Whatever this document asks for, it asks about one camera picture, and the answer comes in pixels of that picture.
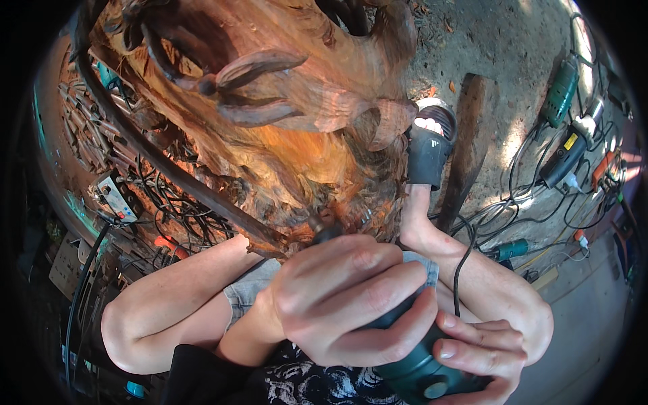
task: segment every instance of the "leg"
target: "leg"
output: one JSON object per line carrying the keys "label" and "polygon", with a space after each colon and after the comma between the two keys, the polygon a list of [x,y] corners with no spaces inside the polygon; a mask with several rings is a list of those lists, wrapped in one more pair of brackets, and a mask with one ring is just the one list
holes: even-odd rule
{"label": "leg", "polygon": [[242,235],[147,275],[104,310],[110,358],[133,374],[168,371],[178,344],[215,347],[231,318],[223,288],[261,260]]}
{"label": "leg", "polygon": [[[400,241],[436,261],[439,280],[444,284],[441,292],[451,292],[455,269],[467,247],[436,229],[427,219],[429,185],[408,185],[406,191],[410,196],[403,205]],[[439,307],[453,312],[451,304],[442,302],[447,299],[443,296],[439,294]],[[461,317],[468,322],[506,319],[522,332],[523,347],[529,355],[527,365],[538,361],[549,346],[553,334],[549,305],[523,278],[478,251],[470,253],[461,269],[459,298],[469,311],[461,311]]]}

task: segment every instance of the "fingernail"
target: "fingernail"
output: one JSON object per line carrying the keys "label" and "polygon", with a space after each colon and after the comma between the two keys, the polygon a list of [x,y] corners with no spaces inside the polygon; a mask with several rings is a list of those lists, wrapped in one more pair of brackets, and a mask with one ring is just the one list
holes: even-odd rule
{"label": "fingernail", "polygon": [[452,328],[454,325],[457,325],[457,320],[454,316],[450,314],[445,314],[443,316],[443,326]]}
{"label": "fingernail", "polygon": [[451,341],[444,341],[441,345],[441,358],[450,358],[457,353],[457,347]]}

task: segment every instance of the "control box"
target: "control box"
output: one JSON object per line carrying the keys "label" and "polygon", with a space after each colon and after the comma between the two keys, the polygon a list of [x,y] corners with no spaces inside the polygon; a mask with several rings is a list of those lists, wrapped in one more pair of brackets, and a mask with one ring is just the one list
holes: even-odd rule
{"label": "control box", "polygon": [[117,176],[116,170],[99,176],[95,182],[99,199],[109,205],[110,211],[114,211],[122,222],[135,222],[144,211],[142,203],[125,183],[116,182]]}

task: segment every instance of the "tree trunk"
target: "tree trunk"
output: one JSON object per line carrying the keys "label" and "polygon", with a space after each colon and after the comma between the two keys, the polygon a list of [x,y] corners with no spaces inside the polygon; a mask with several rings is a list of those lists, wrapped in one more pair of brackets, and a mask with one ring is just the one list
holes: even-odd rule
{"label": "tree trunk", "polygon": [[386,241],[416,113],[401,80],[415,31],[402,0],[365,0],[366,34],[361,3],[111,0],[91,53],[186,132],[232,203],[287,236],[284,249],[252,238],[253,251],[290,255],[312,238],[310,213]]}

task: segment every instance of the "dirt ground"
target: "dirt ground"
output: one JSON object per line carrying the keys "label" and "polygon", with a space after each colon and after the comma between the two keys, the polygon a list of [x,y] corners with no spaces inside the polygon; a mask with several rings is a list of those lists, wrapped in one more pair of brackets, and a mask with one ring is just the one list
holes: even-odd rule
{"label": "dirt ground", "polygon": [[[526,133],[536,122],[550,78],[569,53],[570,16],[577,7],[568,0],[411,0],[410,7],[418,30],[417,54],[406,77],[408,95],[413,100],[427,96],[430,88],[435,87],[435,97],[454,107],[461,83],[469,73],[489,77],[497,81],[500,88],[500,101],[495,110],[498,129],[491,135],[492,143],[483,168],[461,211],[469,216],[508,195],[504,190],[507,190],[509,165]],[[579,20],[574,24],[579,52],[591,56],[586,55],[585,49],[591,47],[588,31],[583,29],[584,25]],[[581,66],[580,90],[585,108],[592,98],[592,88],[597,86],[597,71],[594,70]],[[605,117],[610,119],[612,107],[609,102],[606,107]],[[576,98],[572,102],[572,113],[580,115]],[[538,151],[553,134],[555,130],[547,130],[542,137],[544,141],[533,143],[522,156],[518,184],[531,181]],[[587,153],[586,157],[596,168],[603,157],[603,146]],[[447,164],[445,176],[449,168],[450,164]],[[586,187],[585,191],[589,191],[590,186]],[[431,195],[431,213],[439,212],[444,192],[441,189]],[[531,204],[523,207],[520,218],[544,218],[561,197],[556,190],[541,192]],[[576,201],[568,218],[577,212],[581,200]],[[543,224],[514,226],[487,246],[524,237],[531,242],[533,249],[550,244],[561,235],[561,240],[567,239],[573,231],[566,230],[561,234],[565,228],[562,216],[566,206],[564,203]],[[593,217],[594,213],[586,214],[595,206],[596,202],[586,203],[573,222],[578,224],[586,216]],[[504,221],[509,217],[503,215],[501,219]],[[457,236],[467,241],[463,232]],[[527,270],[548,270],[549,263],[559,262],[558,258],[551,262],[554,256],[551,252],[545,254]],[[512,262],[514,266],[520,266],[530,258],[517,258]]]}

